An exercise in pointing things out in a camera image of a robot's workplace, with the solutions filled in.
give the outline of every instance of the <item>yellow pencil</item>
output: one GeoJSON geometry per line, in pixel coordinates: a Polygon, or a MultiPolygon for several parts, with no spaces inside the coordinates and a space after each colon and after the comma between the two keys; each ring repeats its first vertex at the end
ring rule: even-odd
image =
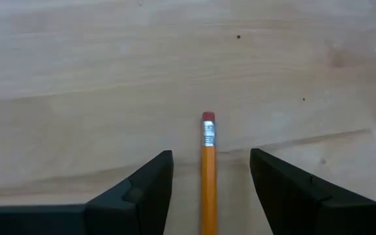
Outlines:
{"type": "Polygon", "coordinates": [[[217,177],[215,168],[215,116],[202,114],[202,235],[217,235],[217,177]]]}

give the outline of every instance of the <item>wooden surface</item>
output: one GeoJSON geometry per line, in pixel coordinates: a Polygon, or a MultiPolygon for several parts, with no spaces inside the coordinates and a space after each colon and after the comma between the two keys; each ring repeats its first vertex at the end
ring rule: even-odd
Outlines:
{"type": "Polygon", "coordinates": [[[0,0],[0,205],[85,202],[171,149],[165,234],[199,234],[205,110],[219,234],[271,234],[252,147],[376,200],[376,0],[0,0]]]}

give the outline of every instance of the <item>pink eraser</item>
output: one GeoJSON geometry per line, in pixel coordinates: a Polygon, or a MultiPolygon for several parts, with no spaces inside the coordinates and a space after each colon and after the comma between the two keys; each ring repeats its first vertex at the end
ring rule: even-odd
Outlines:
{"type": "Polygon", "coordinates": [[[202,120],[203,121],[215,121],[215,115],[213,112],[203,112],[202,120]]]}

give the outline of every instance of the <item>pencil body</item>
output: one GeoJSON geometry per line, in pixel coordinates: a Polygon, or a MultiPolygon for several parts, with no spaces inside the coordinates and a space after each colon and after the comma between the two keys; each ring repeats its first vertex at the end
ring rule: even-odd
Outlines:
{"type": "Polygon", "coordinates": [[[217,235],[217,171],[214,114],[203,114],[202,145],[202,235],[217,235]]]}

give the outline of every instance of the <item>black plastic jaw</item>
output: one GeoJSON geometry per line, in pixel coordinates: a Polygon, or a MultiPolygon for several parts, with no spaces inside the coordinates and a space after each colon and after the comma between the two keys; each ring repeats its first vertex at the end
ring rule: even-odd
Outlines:
{"type": "Polygon", "coordinates": [[[163,234],[173,171],[164,151],[86,204],[2,206],[0,234],[163,234]]]}
{"type": "Polygon", "coordinates": [[[260,149],[250,167],[275,235],[376,234],[376,202],[338,187],[260,149]]]}

